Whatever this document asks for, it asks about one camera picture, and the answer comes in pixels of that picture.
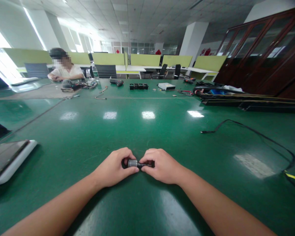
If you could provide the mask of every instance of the power drill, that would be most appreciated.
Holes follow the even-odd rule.
[[[196,80],[196,78],[185,78],[184,81],[189,83],[189,84],[193,84],[193,82]]]
[[[117,87],[120,87],[124,84],[124,81],[123,80],[113,80],[111,79],[109,82],[111,82],[112,84],[116,84]]]

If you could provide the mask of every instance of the black office chair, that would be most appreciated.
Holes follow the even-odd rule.
[[[47,63],[24,63],[27,77],[48,78],[49,70]]]
[[[117,73],[116,73],[116,66],[115,65],[95,65],[97,69],[98,76],[101,79],[109,79],[110,77],[112,79],[117,79]],[[94,78],[94,74],[92,71],[92,67],[90,68],[90,74],[92,78]]]
[[[179,78],[185,78],[185,77],[189,77],[190,78],[190,76],[188,76],[188,75],[183,75],[183,74],[181,74],[180,73],[180,69],[181,69],[181,66],[180,66],[180,64],[177,64],[176,66],[175,66],[175,74],[174,74],[174,77],[173,77],[173,79],[179,79]]]
[[[165,77],[165,72],[166,72],[167,64],[164,64],[161,68],[161,71],[159,73],[153,73],[150,75],[150,78],[158,78],[158,79],[163,79]]]

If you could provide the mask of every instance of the white desk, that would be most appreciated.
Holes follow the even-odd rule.
[[[161,66],[131,66],[129,65],[127,67],[127,71],[129,72],[135,72],[135,74],[138,74],[140,76],[141,79],[141,75],[140,72],[146,72],[146,69],[161,69]],[[167,70],[173,69],[175,70],[175,67],[167,67]],[[189,71],[194,71],[197,73],[204,73],[205,75],[203,76],[202,79],[205,79],[207,76],[213,76],[213,80],[215,79],[215,77],[217,76],[218,72],[216,71],[210,71],[210,70],[204,70],[204,69],[198,69],[198,68],[194,68],[194,67],[185,67],[182,68],[180,70],[189,70]]]

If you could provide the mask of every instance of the white box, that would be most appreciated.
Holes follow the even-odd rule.
[[[160,83],[160,84],[158,84],[158,87],[163,89],[163,90],[171,90],[171,89],[176,88],[175,85],[172,85],[172,84],[169,84],[169,83]]]

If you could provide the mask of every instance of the wire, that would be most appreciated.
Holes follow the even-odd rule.
[[[177,93],[182,94],[182,95],[179,95],[179,96],[189,96],[189,97],[192,97],[194,95],[193,92],[188,91],[188,90],[177,90],[177,89],[168,89],[168,90],[162,89],[162,90],[163,91],[177,91]]]
[[[246,126],[246,125],[244,125],[244,124],[242,124],[242,123],[240,123],[240,122],[237,122],[237,121],[234,121],[234,120],[227,119],[227,120],[222,121],[222,122],[221,122],[221,123],[215,128],[215,130],[213,130],[213,131],[201,131],[201,133],[215,133],[216,131],[218,131],[218,129],[219,129],[219,128],[220,128],[220,127],[221,127],[226,121],[231,121],[231,122],[234,122],[234,123],[236,123],[236,124],[238,124],[238,125],[241,125],[241,126],[247,128],[247,129],[249,129],[249,130],[255,132],[256,134],[258,134],[258,135],[264,137],[265,139],[267,139],[267,140],[269,140],[269,141],[275,143],[276,145],[280,146],[281,148],[285,149],[286,151],[288,151],[288,153],[292,156],[292,160],[289,161],[289,165],[283,170],[283,173],[284,173],[284,175],[286,176],[286,178],[288,179],[288,181],[289,181],[290,183],[292,183],[292,184],[295,186],[295,183],[294,183],[293,181],[291,181],[291,179],[290,179],[290,178],[295,179],[295,176],[293,176],[293,175],[291,175],[291,174],[287,174],[287,171],[288,171],[289,169],[291,169],[292,167],[295,166],[295,154],[294,154],[293,152],[291,152],[290,150],[288,150],[287,148],[285,148],[284,146],[282,146],[281,144],[277,143],[276,141],[274,141],[274,140],[268,138],[267,136],[265,136],[264,134],[260,133],[259,131],[255,130],[255,129],[253,129],[253,128],[250,128],[249,126]]]
[[[188,97],[193,96],[193,93],[191,91],[178,90],[177,93],[182,94],[182,95],[179,95],[179,96],[188,96]]]
[[[99,97],[99,96],[102,96],[103,94],[104,94],[104,91],[105,90],[107,90],[108,89],[108,86],[105,86],[105,89],[103,89],[102,91],[100,91],[99,93],[99,95],[97,95],[96,97],[95,97],[95,99],[98,99],[98,100],[107,100],[107,98],[97,98],[97,97]]]

